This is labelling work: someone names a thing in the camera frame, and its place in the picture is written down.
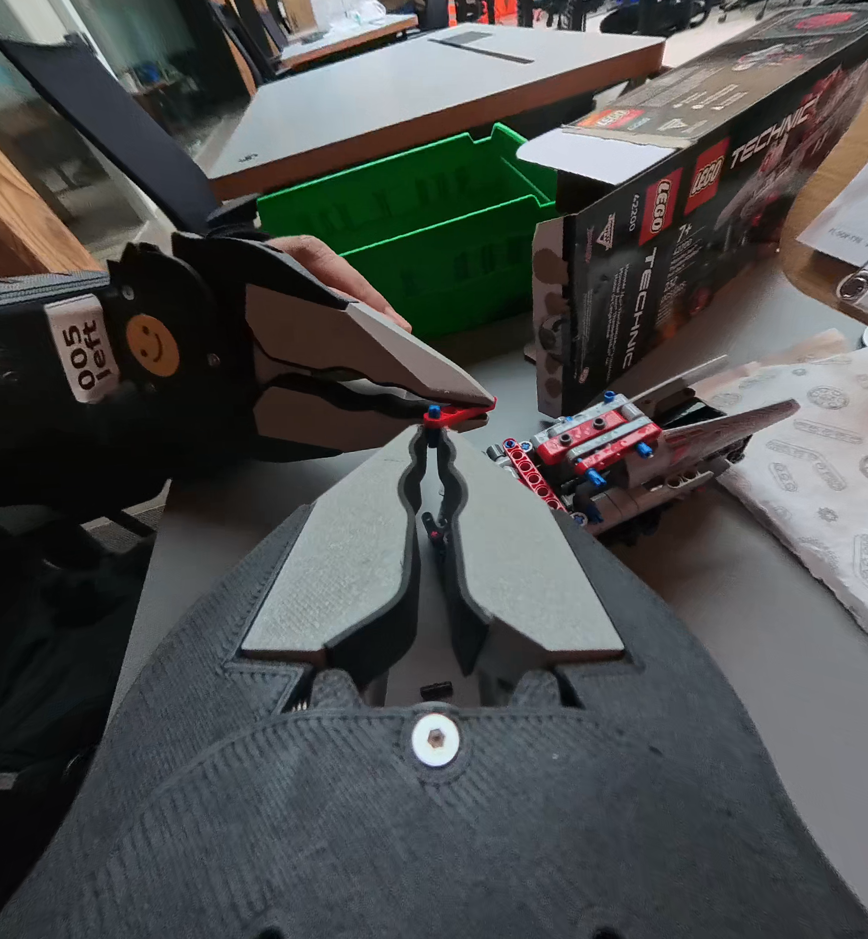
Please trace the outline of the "person's black clothing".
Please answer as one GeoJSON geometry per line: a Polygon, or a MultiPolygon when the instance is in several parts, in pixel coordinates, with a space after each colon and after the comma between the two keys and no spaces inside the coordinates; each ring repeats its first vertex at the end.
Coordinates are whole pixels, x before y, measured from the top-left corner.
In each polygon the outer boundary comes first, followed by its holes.
{"type": "Polygon", "coordinates": [[[40,507],[0,509],[0,910],[99,744],[159,515],[85,527],[40,507]]]}

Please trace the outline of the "black cardboard set box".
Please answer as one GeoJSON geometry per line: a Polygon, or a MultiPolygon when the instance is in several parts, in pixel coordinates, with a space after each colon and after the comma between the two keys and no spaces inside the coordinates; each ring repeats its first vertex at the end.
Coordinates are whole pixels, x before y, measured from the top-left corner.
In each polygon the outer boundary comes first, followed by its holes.
{"type": "Polygon", "coordinates": [[[533,240],[538,409],[595,401],[779,246],[868,101],[868,3],[788,8],[522,145],[556,173],[533,240]]]}

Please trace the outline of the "green plastic bin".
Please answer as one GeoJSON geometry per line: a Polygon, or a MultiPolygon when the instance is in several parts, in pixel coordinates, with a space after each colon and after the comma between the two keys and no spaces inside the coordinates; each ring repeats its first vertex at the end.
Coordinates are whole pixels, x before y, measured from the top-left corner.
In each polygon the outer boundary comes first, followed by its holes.
{"type": "Polygon", "coordinates": [[[556,173],[518,158],[503,123],[262,195],[261,227],[348,261],[429,340],[531,309],[535,229],[558,217],[556,173]]]}

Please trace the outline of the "short red holed brick beam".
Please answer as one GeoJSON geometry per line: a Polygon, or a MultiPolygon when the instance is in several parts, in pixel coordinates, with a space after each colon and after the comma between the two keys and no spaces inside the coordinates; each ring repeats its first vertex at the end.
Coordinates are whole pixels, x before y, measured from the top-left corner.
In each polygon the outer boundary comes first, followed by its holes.
{"type": "Polygon", "coordinates": [[[491,398],[486,405],[429,405],[423,424],[427,430],[453,429],[467,432],[487,424],[488,416],[497,405],[491,398]]]}

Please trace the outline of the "printed white paper bag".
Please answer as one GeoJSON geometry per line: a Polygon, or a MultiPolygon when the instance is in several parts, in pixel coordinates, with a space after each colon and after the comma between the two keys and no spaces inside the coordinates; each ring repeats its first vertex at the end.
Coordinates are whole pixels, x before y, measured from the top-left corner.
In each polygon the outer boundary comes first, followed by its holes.
{"type": "Polygon", "coordinates": [[[799,410],[754,434],[721,485],[868,634],[868,346],[758,368],[708,403],[740,414],[784,399],[799,410]]]}

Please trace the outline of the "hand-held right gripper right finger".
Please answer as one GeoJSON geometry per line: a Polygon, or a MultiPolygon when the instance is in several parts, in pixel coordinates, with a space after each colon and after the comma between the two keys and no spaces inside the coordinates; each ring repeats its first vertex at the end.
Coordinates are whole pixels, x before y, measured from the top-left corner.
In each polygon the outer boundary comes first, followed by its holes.
{"type": "Polygon", "coordinates": [[[444,590],[464,675],[624,656],[571,545],[585,531],[454,431],[444,434],[444,520],[444,590]]]}

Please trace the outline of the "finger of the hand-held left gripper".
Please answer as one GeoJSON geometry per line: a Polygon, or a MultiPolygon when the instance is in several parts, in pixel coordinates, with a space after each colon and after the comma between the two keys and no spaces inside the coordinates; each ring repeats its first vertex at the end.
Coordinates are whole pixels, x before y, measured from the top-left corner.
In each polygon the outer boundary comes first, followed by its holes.
{"type": "Polygon", "coordinates": [[[419,423],[432,401],[368,380],[279,378],[252,408],[259,436],[337,452],[380,448],[419,423]]]}
{"type": "Polygon", "coordinates": [[[368,380],[448,405],[491,405],[466,371],[361,302],[334,309],[259,286],[245,320],[263,356],[321,380],[368,380]]]}

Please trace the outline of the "grey red brick vehicle model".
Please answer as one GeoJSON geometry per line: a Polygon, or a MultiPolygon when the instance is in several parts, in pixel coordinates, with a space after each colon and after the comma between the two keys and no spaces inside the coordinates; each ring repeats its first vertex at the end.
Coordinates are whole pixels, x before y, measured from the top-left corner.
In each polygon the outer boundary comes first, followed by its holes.
{"type": "Polygon", "coordinates": [[[712,358],[633,397],[608,391],[532,438],[507,438],[486,454],[590,534],[630,544],[675,502],[731,469],[755,434],[798,412],[793,398],[741,413],[710,404],[695,386],[725,362],[712,358]]]}

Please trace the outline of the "person's left hand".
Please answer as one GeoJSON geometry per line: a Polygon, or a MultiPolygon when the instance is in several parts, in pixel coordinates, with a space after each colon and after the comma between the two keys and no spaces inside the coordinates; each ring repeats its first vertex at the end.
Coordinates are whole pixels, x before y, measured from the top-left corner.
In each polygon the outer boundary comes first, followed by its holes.
{"type": "Polygon", "coordinates": [[[272,238],[268,242],[293,258],[327,288],[340,296],[366,304],[407,333],[412,332],[411,324],[393,309],[389,300],[345,258],[320,239],[303,235],[272,238]]]}

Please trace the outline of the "black office chair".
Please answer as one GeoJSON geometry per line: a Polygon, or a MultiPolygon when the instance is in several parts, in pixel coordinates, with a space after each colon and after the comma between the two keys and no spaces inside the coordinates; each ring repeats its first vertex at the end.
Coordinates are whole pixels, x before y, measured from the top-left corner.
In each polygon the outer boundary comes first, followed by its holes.
{"type": "Polygon", "coordinates": [[[254,229],[257,195],[221,204],[202,169],[100,63],[83,37],[68,34],[57,44],[0,37],[0,52],[175,229],[198,236],[254,229]]]}

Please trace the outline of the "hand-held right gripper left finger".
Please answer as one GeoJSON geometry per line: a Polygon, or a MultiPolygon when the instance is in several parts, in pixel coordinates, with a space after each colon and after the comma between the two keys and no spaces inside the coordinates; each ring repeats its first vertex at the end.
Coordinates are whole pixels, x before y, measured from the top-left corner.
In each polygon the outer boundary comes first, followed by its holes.
{"type": "Polygon", "coordinates": [[[367,687],[416,637],[421,429],[410,427],[307,509],[241,641],[253,660],[344,671],[367,687]]]}

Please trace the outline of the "brown instruction board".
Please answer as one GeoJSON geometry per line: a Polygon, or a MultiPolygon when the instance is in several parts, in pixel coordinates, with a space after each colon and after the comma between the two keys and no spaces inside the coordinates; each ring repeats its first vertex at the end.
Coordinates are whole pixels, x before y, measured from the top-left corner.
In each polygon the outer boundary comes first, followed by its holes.
{"type": "Polygon", "coordinates": [[[799,235],[867,162],[868,103],[801,190],[787,216],[780,240],[780,264],[790,283],[808,297],[844,314],[847,313],[835,296],[836,286],[860,268],[801,244],[799,235]]]}

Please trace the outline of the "grey table with wooden edge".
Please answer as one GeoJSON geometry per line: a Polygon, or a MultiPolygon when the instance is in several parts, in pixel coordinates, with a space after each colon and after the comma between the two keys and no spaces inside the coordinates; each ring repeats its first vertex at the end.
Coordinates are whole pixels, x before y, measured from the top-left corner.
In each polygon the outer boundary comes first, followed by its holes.
{"type": "Polygon", "coordinates": [[[467,24],[259,89],[206,172],[221,201],[281,189],[657,73],[665,41],[467,24]]]}

